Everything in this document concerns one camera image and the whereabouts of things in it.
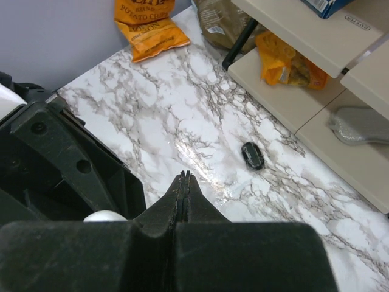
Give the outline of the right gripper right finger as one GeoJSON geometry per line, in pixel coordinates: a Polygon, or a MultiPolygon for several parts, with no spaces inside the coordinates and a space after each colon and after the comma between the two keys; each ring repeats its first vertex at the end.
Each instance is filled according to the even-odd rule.
{"type": "Polygon", "coordinates": [[[179,177],[174,291],[337,291],[318,233],[299,222],[232,223],[179,177]]]}

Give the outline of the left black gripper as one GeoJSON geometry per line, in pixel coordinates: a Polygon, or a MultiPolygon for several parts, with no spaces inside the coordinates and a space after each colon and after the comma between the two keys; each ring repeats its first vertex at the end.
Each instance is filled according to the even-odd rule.
{"type": "Polygon", "coordinates": [[[1,119],[1,221],[82,220],[101,210],[126,219],[145,209],[143,185],[56,92],[1,84],[27,102],[1,119]]]}

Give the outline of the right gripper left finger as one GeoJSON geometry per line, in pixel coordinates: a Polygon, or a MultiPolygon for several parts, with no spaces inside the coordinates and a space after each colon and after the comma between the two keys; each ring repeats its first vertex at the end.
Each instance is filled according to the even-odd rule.
{"type": "Polygon", "coordinates": [[[1,228],[2,291],[173,291],[177,175],[133,220],[17,221],[1,228]]]}

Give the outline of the white earbud charging case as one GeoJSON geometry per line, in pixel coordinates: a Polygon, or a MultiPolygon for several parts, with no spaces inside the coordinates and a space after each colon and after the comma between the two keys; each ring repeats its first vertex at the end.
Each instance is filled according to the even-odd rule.
{"type": "Polygon", "coordinates": [[[116,212],[110,210],[101,210],[88,215],[83,221],[85,223],[89,223],[89,222],[115,222],[115,221],[123,222],[128,220],[124,216],[116,212]]]}

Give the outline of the black earbud charging case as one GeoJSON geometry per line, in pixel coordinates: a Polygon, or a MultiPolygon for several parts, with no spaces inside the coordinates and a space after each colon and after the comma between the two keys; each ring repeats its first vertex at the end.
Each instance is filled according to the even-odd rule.
{"type": "Polygon", "coordinates": [[[248,168],[258,171],[264,167],[264,156],[257,144],[246,142],[241,147],[241,153],[248,168]]]}

